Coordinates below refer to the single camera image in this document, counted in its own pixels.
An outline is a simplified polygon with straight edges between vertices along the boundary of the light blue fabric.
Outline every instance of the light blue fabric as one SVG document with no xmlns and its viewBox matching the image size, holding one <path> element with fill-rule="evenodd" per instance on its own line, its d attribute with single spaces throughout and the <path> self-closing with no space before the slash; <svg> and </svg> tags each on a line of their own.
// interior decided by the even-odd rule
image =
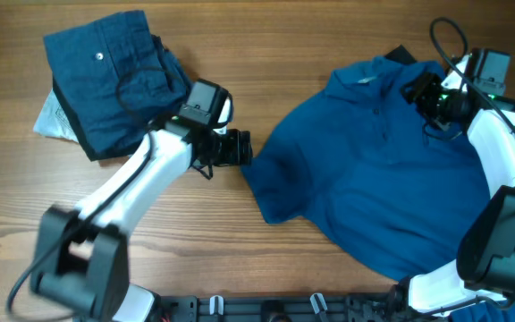
<svg viewBox="0 0 515 322">
<path fill-rule="evenodd" d="M 334 71 L 242 168 L 264 219 L 304 216 L 395 280 L 455 259 L 489 191 L 467 138 L 429 139 L 416 107 L 401 96 L 401 86 L 424 71 L 443 76 L 438 63 L 383 57 Z M 515 322 L 484 306 L 465 309 L 455 321 L 481 317 Z"/>
</svg>

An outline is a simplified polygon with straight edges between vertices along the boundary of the wooden floor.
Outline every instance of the wooden floor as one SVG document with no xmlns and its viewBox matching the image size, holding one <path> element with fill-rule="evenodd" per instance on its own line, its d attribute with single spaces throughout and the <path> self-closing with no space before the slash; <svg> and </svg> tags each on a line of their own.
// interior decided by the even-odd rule
<svg viewBox="0 0 515 322">
<path fill-rule="evenodd" d="M 457 20 L 473 47 L 513 55 L 507 94 L 515 97 L 510 0 L 3 5 L 10 2 L 0 0 L 0 321 L 7 293 L 33 255 L 43 212 L 56 202 L 72 206 L 121 164 L 90 163 L 78 145 L 32 132 L 51 86 L 41 40 L 48 33 L 145 10 L 151 32 L 192 78 L 231 91 L 233 127 L 251 131 L 256 151 L 286 114 L 324 87 L 332 69 L 399 44 L 419 60 L 437 59 L 428 24 L 439 15 Z M 442 35 L 448 49 L 460 51 L 457 38 Z M 392 283 L 305 220 L 266 225 L 236 168 L 218 169 L 211 182 L 186 173 L 140 222 L 130 252 L 132 281 L 163 295 L 384 291 Z M 53 305 L 20 296 L 17 307 L 25 315 L 55 313 Z"/>
</svg>

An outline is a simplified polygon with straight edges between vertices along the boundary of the blue cloth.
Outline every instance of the blue cloth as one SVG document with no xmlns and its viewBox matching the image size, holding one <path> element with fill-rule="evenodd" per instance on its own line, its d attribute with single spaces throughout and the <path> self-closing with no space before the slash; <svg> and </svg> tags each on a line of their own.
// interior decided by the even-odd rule
<svg viewBox="0 0 515 322">
<path fill-rule="evenodd" d="M 443 76 L 438 63 L 383 57 L 334 71 L 242 168 L 264 219 L 277 224 L 304 216 L 395 280 L 455 259 L 490 197 L 466 137 L 429 139 L 416 107 L 401 96 L 400 87 L 424 71 Z M 455 321 L 491 313 L 479 306 Z M 507 321 L 494 316 L 487 321 Z"/>
<path fill-rule="evenodd" d="M 121 88 L 122 100 L 145 122 L 177 109 L 191 88 L 176 57 L 150 34 L 142 11 L 116 13 L 44 42 L 53 90 L 91 160 L 129 155 L 144 136 L 117 102 L 122 76 L 140 67 L 166 70 L 138 72 Z"/>
</svg>

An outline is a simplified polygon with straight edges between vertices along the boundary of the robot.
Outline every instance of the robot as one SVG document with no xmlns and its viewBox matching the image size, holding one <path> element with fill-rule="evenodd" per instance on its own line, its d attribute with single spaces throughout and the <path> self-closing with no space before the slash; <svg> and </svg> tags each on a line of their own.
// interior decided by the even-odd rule
<svg viewBox="0 0 515 322">
<path fill-rule="evenodd" d="M 509 308 L 515 302 L 515 100 L 503 94 L 511 58 L 473 49 L 455 62 L 435 41 L 437 22 L 452 24 L 464 36 L 446 18 L 431 24 L 433 43 L 452 71 L 445 80 L 425 72 L 402 94 L 426 126 L 461 128 L 480 157 L 491 195 L 454 261 L 408 276 L 387 293 L 347 296 L 161 297 L 131 284 L 128 240 L 157 196 L 190 167 L 210 179 L 212 166 L 251 162 L 249 132 L 225 128 L 232 96 L 198 80 L 177 114 L 148 124 L 142 144 L 114 177 L 73 210 L 51 207 L 43 215 L 35 259 L 13 287 L 8 313 L 29 276 L 32 292 L 72 309 L 76 320 L 93 322 L 445 321 L 452 311 L 483 301 Z M 72 242 L 92 242 L 90 257 L 71 254 Z M 283 312 L 275 309 L 279 303 Z M 264 309 L 271 313 L 265 318 Z"/>
</svg>

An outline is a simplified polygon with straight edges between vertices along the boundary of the wood grain surface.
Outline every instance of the wood grain surface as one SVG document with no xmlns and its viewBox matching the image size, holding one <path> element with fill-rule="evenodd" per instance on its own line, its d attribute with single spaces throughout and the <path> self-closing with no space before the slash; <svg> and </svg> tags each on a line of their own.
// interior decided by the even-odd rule
<svg viewBox="0 0 515 322">
<path fill-rule="evenodd" d="M 10 2 L 0 0 L 0 321 L 7 319 L 7 293 L 32 258 L 43 212 L 55 202 L 71 207 L 123 161 L 91 163 L 77 144 L 33 133 L 51 86 L 42 44 L 48 33 L 111 13 L 145 10 L 151 32 L 162 37 L 192 78 L 231 91 L 232 126 L 251 131 L 257 152 L 285 115 L 324 87 L 333 69 L 399 44 L 419 60 L 437 59 L 428 24 L 439 15 L 457 20 L 473 47 L 513 55 L 507 94 L 515 97 L 515 1 L 29 0 L 35 5 L 5 5 Z M 439 32 L 447 50 L 460 51 L 457 37 Z M 392 283 L 306 220 L 266 225 L 236 168 L 217 169 L 211 182 L 186 173 L 140 222 L 130 252 L 132 281 L 163 295 L 384 291 Z M 57 312 L 27 292 L 21 292 L 17 308 L 37 318 Z"/>
</svg>

